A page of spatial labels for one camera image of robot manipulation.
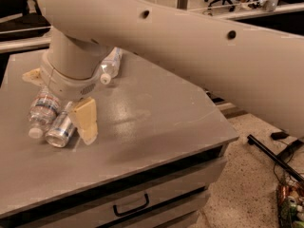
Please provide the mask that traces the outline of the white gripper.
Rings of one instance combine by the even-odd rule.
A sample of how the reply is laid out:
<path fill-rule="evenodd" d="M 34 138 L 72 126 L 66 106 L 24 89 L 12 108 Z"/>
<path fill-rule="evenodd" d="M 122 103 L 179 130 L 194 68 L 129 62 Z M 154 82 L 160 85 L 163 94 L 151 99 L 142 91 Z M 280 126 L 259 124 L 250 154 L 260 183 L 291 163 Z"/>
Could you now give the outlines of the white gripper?
<path fill-rule="evenodd" d="M 71 101 L 83 99 L 71 105 L 68 110 L 68 117 L 77 128 L 84 143 L 91 145 L 98 136 L 97 106 L 96 101 L 88 96 L 96 89 L 101 70 L 96 66 L 89 78 L 75 79 L 67 77 L 53 66 L 48 56 L 49 50 L 43 54 L 40 68 L 24 73 L 22 80 L 35 86 L 47 86 L 53 94 L 61 99 Z"/>

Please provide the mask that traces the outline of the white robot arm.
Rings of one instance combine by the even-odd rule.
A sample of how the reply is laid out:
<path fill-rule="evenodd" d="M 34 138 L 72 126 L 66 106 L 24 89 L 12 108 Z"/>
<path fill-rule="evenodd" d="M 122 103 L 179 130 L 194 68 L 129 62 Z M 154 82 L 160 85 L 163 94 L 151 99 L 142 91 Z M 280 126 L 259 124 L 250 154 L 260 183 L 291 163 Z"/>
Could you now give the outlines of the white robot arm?
<path fill-rule="evenodd" d="M 122 48 L 304 138 L 304 37 L 145 0 L 37 0 L 52 25 L 41 78 L 78 101 Z"/>

